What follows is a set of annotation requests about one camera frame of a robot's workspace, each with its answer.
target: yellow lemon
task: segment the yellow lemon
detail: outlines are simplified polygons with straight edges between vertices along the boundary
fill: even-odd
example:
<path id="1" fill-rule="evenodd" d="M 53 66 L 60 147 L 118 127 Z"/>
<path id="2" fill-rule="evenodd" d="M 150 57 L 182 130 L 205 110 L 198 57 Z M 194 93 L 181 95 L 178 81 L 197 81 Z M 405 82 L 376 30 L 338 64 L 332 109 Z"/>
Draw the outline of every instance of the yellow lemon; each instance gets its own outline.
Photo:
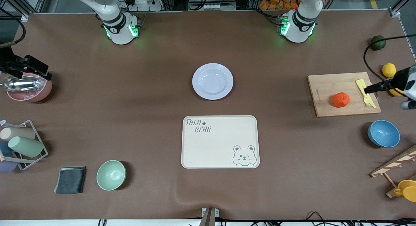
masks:
<path id="1" fill-rule="evenodd" d="M 391 78 L 396 73 L 396 66 L 392 63 L 386 63 L 383 66 L 383 75 L 385 75 L 387 78 Z"/>
<path id="2" fill-rule="evenodd" d="M 401 96 L 401 94 L 397 93 L 394 89 L 389 90 L 389 92 L 395 97 Z"/>

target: brown table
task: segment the brown table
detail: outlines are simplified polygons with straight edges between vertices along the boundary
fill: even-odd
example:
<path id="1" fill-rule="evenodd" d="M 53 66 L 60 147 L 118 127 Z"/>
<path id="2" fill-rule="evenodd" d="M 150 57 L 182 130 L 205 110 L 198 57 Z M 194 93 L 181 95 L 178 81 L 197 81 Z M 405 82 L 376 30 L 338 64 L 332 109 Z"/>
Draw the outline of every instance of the brown table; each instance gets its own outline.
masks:
<path id="1" fill-rule="evenodd" d="M 302 44 L 279 38 L 256 12 L 148 14 L 141 37 L 118 46 L 92 14 L 31 15 L 14 47 L 49 64 L 54 89 L 43 103 L 21 103 L 0 92 L 1 117 L 31 119 L 50 155 L 24 172 L 1 175 L 0 219 L 193 218 L 201 207 L 228 219 L 389 220 L 415 217 L 415 205 L 388 199 L 391 185 L 368 174 L 416 143 L 416 116 L 403 98 L 379 94 L 382 113 L 317 118 L 306 77 L 367 71 L 362 54 L 375 35 L 403 35 L 388 11 L 323 11 Z M 375 69 L 414 62 L 405 39 L 369 52 Z M 233 91 L 207 101 L 191 86 L 193 72 L 217 62 L 233 73 Z M 370 75 L 373 82 L 377 79 Z M 185 169 L 181 126 L 188 115 L 253 115 L 261 163 L 256 169 Z M 393 149 L 375 149 L 369 123 L 386 119 L 400 130 Z M 124 161 L 121 190 L 96 183 L 100 165 Z M 61 166 L 87 166 L 84 192 L 53 192 Z M 412 176 L 415 163 L 389 171 Z"/>

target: white plate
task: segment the white plate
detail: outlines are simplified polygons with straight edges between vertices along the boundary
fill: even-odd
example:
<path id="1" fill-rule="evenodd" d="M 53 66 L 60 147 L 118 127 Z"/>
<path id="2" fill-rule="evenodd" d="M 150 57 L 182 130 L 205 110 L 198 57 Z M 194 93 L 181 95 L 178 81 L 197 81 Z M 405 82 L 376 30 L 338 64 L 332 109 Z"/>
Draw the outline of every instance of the white plate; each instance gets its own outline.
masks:
<path id="1" fill-rule="evenodd" d="M 230 70 L 218 63 L 202 65 L 192 78 L 195 92 L 207 100 L 218 100 L 227 96 L 233 84 L 234 78 Z"/>
<path id="2" fill-rule="evenodd" d="M 254 116 L 187 116 L 182 124 L 184 168 L 256 168 L 260 164 Z"/>

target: gray floor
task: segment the gray floor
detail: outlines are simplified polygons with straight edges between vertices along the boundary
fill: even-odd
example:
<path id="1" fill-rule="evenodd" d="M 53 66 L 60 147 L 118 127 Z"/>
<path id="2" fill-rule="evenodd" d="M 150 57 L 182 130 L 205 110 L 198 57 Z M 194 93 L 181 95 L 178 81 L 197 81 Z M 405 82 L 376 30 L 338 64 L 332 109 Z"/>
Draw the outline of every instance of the gray floor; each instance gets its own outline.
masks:
<path id="1" fill-rule="evenodd" d="M 378 8 L 388 8 L 398 0 L 375 0 Z M 370 0 L 335 0 L 330 7 L 331 9 L 370 9 Z M 416 33 L 416 0 L 411 0 L 404 6 L 401 13 L 401 20 L 407 31 L 407 34 Z M 78 0 L 52 0 L 48 8 L 49 12 L 92 12 L 84 3 Z M 0 20 L 0 41 L 9 41 L 13 39 L 18 24 L 14 20 Z M 412 46 L 416 47 L 416 38 L 411 38 Z"/>

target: mint green cup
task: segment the mint green cup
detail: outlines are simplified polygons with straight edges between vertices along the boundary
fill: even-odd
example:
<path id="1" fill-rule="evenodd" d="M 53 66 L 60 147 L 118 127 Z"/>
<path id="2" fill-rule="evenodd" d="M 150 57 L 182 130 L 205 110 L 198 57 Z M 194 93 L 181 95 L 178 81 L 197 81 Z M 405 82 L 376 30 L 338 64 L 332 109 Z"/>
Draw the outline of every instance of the mint green cup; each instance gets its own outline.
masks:
<path id="1" fill-rule="evenodd" d="M 110 191 L 115 190 L 126 179 L 126 168 L 117 160 L 110 160 L 98 169 L 97 184 L 101 189 Z"/>
<path id="2" fill-rule="evenodd" d="M 42 142 L 27 137 L 13 137 L 8 146 L 15 152 L 30 158 L 35 158 L 45 148 Z"/>

